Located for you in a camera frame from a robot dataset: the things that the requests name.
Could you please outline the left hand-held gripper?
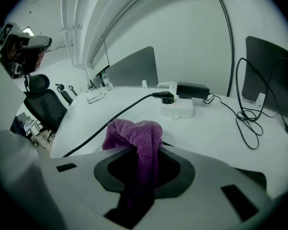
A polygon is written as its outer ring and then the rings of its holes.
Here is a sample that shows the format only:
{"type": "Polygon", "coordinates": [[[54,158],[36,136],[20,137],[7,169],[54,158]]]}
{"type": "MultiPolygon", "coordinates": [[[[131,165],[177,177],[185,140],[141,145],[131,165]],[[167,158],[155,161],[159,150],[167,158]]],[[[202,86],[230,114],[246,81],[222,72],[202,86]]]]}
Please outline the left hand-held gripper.
{"type": "Polygon", "coordinates": [[[28,48],[48,49],[51,44],[50,37],[29,36],[17,24],[8,22],[0,33],[0,63],[12,79],[23,78],[28,48]]]}

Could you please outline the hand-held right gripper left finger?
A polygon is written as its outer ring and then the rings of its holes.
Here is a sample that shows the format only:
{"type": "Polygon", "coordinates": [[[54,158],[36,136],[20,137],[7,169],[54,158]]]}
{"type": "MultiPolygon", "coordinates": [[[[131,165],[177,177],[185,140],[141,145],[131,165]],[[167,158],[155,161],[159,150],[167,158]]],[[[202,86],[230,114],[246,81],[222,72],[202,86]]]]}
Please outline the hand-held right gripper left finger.
{"type": "Polygon", "coordinates": [[[134,148],[120,147],[51,160],[53,196],[67,228],[127,228],[127,181],[137,175],[134,148]]]}

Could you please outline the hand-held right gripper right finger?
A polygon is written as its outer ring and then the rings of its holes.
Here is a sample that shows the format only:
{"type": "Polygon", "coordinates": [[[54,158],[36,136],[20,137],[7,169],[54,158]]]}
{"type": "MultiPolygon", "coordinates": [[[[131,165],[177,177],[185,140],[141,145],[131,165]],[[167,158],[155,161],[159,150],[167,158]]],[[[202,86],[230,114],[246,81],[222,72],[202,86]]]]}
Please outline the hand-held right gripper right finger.
{"type": "Polygon", "coordinates": [[[170,146],[159,150],[180,172],[155,190],[141,230],[250,229],[271,204],[257,182],[218,159],[170,146]]]}

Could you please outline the person's left hand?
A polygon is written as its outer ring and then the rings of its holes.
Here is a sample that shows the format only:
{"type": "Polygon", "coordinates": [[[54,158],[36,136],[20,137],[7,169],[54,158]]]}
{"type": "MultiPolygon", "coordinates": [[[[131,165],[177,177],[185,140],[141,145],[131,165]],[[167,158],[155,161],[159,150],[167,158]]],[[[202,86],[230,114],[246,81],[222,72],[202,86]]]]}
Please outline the person's left hand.
{"type": "Polygon", "coordinates": [[[38,55],[38,59],[36,61],[36,65],[35,65],[35,68],[34,68],[34,71],[37,71],[39,68],[40,68],[40,65],[41,65],[41,62],[43,60],[43,57],[45,55],[45,50],[42,50],[39,55],[38,55]]]}

